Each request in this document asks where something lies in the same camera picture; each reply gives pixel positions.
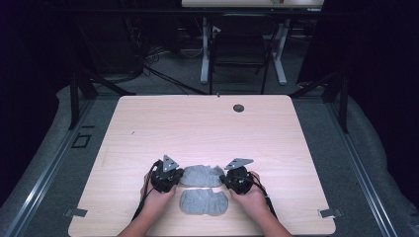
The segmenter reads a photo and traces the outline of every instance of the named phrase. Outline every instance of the wooden table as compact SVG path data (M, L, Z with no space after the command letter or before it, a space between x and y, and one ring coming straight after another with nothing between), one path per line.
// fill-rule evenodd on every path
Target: wooden table
M238 113L233 106L244 111ZM233 158L254 159L256 171L280 221L291 234L332 234L322 218L328 209L293 102L288 96L137 96L122 97L92 168L74 216L71 236L115 236L131 221L143 177L167 154L180 168L218 165ZM189 215L177 193L150 236L260 235L257 225L225 192L228 210L220 216Z

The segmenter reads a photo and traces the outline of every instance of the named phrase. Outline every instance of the metal bracket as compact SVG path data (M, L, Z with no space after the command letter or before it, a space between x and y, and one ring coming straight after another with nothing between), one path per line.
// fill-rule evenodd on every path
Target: metal bracket
M64 216L66 216L66 217L73 217L73 216L84 217L84 216L86 216L86 213L87 213L87 210L85 210L85 209L79 209L79 208L67 209L64 212Z
M242 158L235 158L233 161L231 161L224 170L234 170L237 168L240 168L244 165L252 163L252 159L242 159Z
M167 155L163 156L163 172L169 172L179 167L179 164Z
M342 216L343 212L340 209L324 209L318 210L318 215L322 218L336 218Z

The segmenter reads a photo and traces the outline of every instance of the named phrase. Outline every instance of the white desk leg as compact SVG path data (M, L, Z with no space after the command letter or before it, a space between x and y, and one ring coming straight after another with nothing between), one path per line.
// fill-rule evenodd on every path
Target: white desk leg
M208 24L207 18L203 20L203 66L201 67L201 83L207 84L209 81L209 69L210 69L210 58L209 58L209 41L208 41Z
M289 26L290 20L286 20L283 24L281 24L279 31L280 41L278 44L278 49L276 52L273 53L274 65L275 69L277 70L277 77L278 81L280 82L280 85L287 85L286 74L284 73L283 64L281 63L281 55L283 54L284 45L287 40Z

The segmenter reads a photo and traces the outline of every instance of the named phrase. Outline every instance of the black curtain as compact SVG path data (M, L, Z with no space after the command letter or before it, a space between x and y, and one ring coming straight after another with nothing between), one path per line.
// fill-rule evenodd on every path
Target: black curtain
M419 206L417 9L416 0L326 0L325 12L370 12L372 17L361 22L320 21L298 82L320 80L351 59L347 64L349 94L376 129L386 152L389 173L401 191ZM354 42L360 48L351 54Z
M0 22L3 204L51 126L58 109L55 95L69 84L73 64L64 29L42 12L41 1L2 1Z

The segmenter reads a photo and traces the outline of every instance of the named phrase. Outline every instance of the gray cloth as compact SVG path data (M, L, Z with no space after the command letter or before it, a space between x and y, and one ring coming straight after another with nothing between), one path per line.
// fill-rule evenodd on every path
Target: gray cloth
M224 192L185 190L181 196L181 209L188 214L221 215L227 208L228 199Z
M219 176L223 174L224 171L219 166L215 168L203 165L189 166L185 168L185 172L181 178L181 184L193 187L214 188L221 186Z

